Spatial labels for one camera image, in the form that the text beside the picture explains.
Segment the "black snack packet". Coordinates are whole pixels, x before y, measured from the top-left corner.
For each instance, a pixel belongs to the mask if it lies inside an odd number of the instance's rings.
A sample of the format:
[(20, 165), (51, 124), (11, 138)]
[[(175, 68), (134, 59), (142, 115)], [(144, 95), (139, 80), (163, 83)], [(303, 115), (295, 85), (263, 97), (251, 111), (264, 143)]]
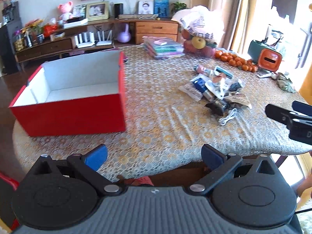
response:
[(215, 99), (214, 101), (205, 104), (205, 107), (210, 109), (210, 111), (215, 115), (224, 116), (229, 110), (230, 105), (225, 100)]

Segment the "white chicken snack packet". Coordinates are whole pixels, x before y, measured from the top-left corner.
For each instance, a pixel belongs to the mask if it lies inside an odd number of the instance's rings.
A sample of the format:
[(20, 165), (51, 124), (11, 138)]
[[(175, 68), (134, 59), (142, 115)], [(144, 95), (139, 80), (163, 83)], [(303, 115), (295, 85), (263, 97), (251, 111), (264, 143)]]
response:
[(219, 82), (213, 82), (208, 79), (205, 82), (205, 87), (218, 99), (223, 100), (225, 94), (228, 92), (233, 80), (229, 78), (221, 78)]

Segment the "blue cracker packet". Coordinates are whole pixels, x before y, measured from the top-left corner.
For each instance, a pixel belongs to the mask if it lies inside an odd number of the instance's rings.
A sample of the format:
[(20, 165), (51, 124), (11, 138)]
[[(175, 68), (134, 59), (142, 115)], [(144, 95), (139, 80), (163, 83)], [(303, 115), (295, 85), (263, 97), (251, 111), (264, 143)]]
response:
[(204, 74), (198, 74), (196, 77), (191, 79), (190, 82), (200, 93), (203, 94), (204, 92), (208, 91), (205, 83), (211, 82), (211, 79)]

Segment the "silver foil snack packet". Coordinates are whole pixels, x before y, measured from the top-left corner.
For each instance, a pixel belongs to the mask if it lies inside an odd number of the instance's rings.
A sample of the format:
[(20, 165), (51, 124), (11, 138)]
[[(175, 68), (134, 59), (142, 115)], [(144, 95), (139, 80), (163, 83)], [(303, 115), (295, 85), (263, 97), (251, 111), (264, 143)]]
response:
[(232, 105), (245, 106), (252, 109), (249, 98), (240, 92), (229, 92), (229, 94), (224, 97), (224, 100)]

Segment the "clear bag black items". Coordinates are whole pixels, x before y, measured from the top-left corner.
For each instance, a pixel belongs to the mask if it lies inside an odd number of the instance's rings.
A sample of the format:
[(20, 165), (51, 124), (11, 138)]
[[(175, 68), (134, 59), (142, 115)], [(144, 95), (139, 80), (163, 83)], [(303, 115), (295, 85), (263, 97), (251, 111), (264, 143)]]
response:
[(228, 88), (228, 92), (239, 92), (245, 87), (245, 82), (241, 79), (234, 81)]

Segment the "light green tea box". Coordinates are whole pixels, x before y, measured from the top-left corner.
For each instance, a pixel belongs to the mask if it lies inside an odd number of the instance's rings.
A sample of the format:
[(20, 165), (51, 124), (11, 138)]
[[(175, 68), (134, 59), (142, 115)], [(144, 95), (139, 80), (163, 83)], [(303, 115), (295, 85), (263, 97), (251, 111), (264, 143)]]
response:
[(229, 79), (233, 79), (233, 74), (231, 72), (229, 72), (229, 70), (226, 70), (220, 66), (216, 66), (214, 68), (214, 74), (215, 75), (221, 75), (224, 74), (227, 78)]

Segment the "crumpled green cloth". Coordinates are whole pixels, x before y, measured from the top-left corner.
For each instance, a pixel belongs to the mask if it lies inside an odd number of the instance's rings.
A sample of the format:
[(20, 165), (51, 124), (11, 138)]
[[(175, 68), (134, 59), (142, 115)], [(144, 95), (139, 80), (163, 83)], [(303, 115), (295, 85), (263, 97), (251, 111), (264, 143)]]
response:
[(279, 86), (281, 90), (286, 91), (286, 92), (291, 92), (291, 93), (296, 92), (292, 81), (288, 77), (288, 73), (286, 74), (283, 74), (280, 72), (272, 73), (271, 78), (277, 83), (277, 85)]

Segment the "pile of mandarin oranges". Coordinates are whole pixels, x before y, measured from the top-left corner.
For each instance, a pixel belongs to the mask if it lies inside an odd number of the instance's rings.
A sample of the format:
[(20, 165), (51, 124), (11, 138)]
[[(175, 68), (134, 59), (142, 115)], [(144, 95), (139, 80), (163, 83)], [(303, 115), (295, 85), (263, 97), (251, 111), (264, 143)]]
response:
[(249, 71), (256, 73), (259, 67), (252, 62), (252, 60), (245, 60), (242, 57), (239, 57), (237, 54), (224, 52), (222, 50), (216, 50), (214, 58), (227, 63), (230, 66), (237, 67), (243, 71)]

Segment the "white router tall antennas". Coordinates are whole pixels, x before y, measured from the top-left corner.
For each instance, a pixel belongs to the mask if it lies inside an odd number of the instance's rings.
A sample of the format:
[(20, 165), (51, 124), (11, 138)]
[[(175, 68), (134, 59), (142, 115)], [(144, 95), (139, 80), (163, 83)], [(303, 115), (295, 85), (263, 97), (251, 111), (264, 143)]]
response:
[(83, 32), (74, 36), (76, 48), (89, 48), (95, 45), (95, 37), (93, 32)]

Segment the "white router thin antennas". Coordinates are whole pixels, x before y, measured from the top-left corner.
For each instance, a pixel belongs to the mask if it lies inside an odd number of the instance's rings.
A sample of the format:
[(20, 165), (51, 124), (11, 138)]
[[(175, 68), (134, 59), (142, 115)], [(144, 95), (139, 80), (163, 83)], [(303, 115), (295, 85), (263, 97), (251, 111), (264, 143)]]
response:
[(97, 31), (97, 47), (113, 44), (113, 30)]

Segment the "stack of plastic bead cases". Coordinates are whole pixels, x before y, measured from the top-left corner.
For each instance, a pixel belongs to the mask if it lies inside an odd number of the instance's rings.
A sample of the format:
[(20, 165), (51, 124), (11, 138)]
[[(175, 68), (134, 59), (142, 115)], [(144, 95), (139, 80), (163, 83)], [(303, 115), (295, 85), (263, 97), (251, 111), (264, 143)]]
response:
[(157, 60), (165, 60), (184, 56), (181, 43), (167, 37), (143, 36), (143, 47), (150, 56)]

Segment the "white plastic bag of fruit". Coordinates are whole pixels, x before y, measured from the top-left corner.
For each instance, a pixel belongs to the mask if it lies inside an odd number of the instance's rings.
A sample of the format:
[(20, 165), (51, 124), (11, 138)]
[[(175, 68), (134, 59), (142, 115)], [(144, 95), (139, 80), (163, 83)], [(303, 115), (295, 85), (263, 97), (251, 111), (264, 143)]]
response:
[(198, 5), (176, 12), (171, 20), (180, 25), (184, 53), (206, 58), (215, 55), (225, 33), (223, 14), (220, 10), (211, 11), (203, 5)]

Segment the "wooden tv cabinet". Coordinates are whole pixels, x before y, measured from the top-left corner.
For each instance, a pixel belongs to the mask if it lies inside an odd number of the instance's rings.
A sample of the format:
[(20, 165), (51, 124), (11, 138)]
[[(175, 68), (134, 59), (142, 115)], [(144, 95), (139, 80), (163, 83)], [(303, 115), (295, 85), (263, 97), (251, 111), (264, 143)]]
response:
[(99, 51), (122, 45), (116, 39), (118, 28), (129, 33), (129, 43), (141, 44), (144, 36), (168, 37), (177, 41), (179, 24), (170, 19), (107, 19), (59, 28), (41, 44), (24, 48), (15, 55), (16, 62), (59, 56), (65, 53)]

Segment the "flower pot arrangement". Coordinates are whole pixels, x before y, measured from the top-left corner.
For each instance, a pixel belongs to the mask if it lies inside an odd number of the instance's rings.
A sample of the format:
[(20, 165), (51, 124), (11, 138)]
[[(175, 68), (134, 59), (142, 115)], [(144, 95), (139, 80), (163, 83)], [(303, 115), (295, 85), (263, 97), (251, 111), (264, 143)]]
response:
[(29, 21), (21, 29), (22, 34), (29, 35), (32, 38), (32, 43), (38, 43), (37, 37), (43, 32), (43, 19), (34, 19)]

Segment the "child portrait photo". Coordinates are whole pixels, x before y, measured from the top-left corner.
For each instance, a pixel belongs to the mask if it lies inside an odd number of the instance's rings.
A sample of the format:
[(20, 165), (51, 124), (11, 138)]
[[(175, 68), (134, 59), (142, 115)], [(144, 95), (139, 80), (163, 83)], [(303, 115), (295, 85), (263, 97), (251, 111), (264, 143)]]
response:
[(138, 14), (141, 15), (153, 14), (153, 1), (139, 1)]

